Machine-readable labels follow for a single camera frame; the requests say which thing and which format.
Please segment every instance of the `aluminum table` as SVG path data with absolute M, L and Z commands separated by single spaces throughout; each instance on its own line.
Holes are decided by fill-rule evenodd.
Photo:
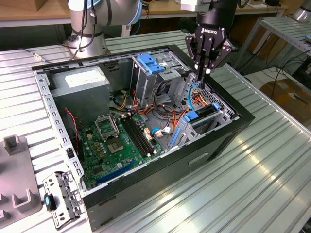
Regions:
M 108 39 L 112 51 L 176 44 L 187 51 L 181 31 Z M 52 62 L 70 55 L 62 46 L 31 49 Z M 0 52 L 0 139 L 26 136 L 41 200 L 42 180 L 66 171 L 31 66 L 21 50 Z M 221 156 L 96 232 L 299 232 L 311 216 L 310 132 L 249 84 L 230 66 L 213 78 L 256 119 Z M 1 233 L 56 232 L 42 210 Z M 86 214 L 61 232 L 90 232 Z
M 293 49 L 295 48 L 301 50 L 302 52 L 306 52 L 309 56 L 311 55 L 311 43 L 305 40 L 306 36 L 311 34 L 311 22 L 300 23 L 291 17 L 262 18 L 257 21 L 245 43 L 241 47 L 238 58 L 233 66 L 234 68 L 237 68 L 241 63 L 241 59 L 243 58 L 245 51 L 249 47 L 260 27 L 267 29 L 267 32 L 263 36 L 264 39 L 258 43 L 254 53 L 260 49 L 269 34 L 272 33 L 293 46 L 292 49 L 289 50 L 284 56 L 284 61 L 290 57 Z

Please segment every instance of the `orange wire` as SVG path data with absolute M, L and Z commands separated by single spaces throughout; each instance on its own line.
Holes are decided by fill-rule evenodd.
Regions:
M 205 104 L 199 98 L 196 97 L 195 99 L 205 106 Z
M 204 100 L 203 96 L 202 96 L 201 94 L 200 94 L 199 96 L 201 97 L 201 100 L 204 102 L 204 104 L 205 104 L 205 105 L 208 105 L 208 104 L 206 103 L 206 101 Z

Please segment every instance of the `table leg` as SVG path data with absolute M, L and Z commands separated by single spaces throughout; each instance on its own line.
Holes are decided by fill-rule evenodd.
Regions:
M 122 34 L 121 37 L 130 36 L 131 25 L 122 25 Z
M 276 17 L 281 17 L 284 14 L 285 10 L 280 10 L 277 14 Z M 261 46 L 263 45 L 263 43 L 268 39 L 270 32 L 268 30 L 266 30 L 265 34 L 262 36 L 262 38 L 260 39 L 260 41 L 258 42 L 256 48 L 253 51 L 253 54 L 255 54 L 256 52 L 258 52 L 258 50 L 260 50 Z
M 233 65 L 233 68 L 237 69 L 238 65 L 240 64 L 241 59 L 243 58 L 243 55 L 245 53 L 245 51 L 247 50 L 248 46 L 250 45 L 251 41 L 254 39 L 256 32 L 258 30 L 260 26 L 260 19 L 257 20 L 256 24 L 254 25 L 252 31 L 250 32 L 250 34 L 248 35 L 246 41 L 244 42 L 243 46 L 241 47 L 236 62 Z

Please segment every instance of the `desk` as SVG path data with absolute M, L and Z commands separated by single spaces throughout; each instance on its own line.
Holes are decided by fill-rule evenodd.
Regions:
M 181 31 L 107 39 L 112 53 L 176 44 L 187 52 Z M 30 49 L 51 62 L 66 61 L 62 46 Z M 59 153 L 31 66 L 22 50 L 0 52 L 0 139 L 25 135 L 41 200 L 42 180 L 67 167 Z M 239 73 L 225 65 L 211 74 L 254 116 L 225 151 L 209 164 L 112 220 L 95 233 L 288 232 L 311 216 L 311 133 Z M 43 206 L 1 233 L 57 233 Z M 62 233 L 90 233 L 86 214 Z
M 277 13 L 281 16 L 287 9 L 285 5 L 281 7 L 265 6 L 263 8 L 252 8 L 246 6 L 237 9 L 236 14 L 265 14 Z M 151 2 L 149 6 L 149 18 L 171 18 L 171 17 L 194 17 L 196 13 L 180 10 L 180 5 L 174 0 L 169 2 Z M 143 10 L 142 19 L 147 17 L 147 12 Z M 0 6 L 0 27 L 37 26 L 67 24 L 70 21 L 70 10 L 66 0 L 48 0 L 37 12 L 23 9 Z

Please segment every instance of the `yellow wire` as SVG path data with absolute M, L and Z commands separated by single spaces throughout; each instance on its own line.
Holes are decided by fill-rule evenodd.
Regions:
M 203 103 L 204 103 L 204 104 L 206 104 L 206 105 L 208 105 L 208 104 L 205 102 L 205 100 L 204 100 L 203 96 L 202 96 L 202 95 L 200 95 L 200 97 L 201 97 L 201 99 L 202 99 Z
M 127 95 L 126 95 L 125 98 L 124 98 L 124 102 L 123 102 L 122 106 L 121 106 L 120 108 L 117 108 L 118 110 L 122 110 L 123 108 L 125 108 L 126 99 L 127 99 Z

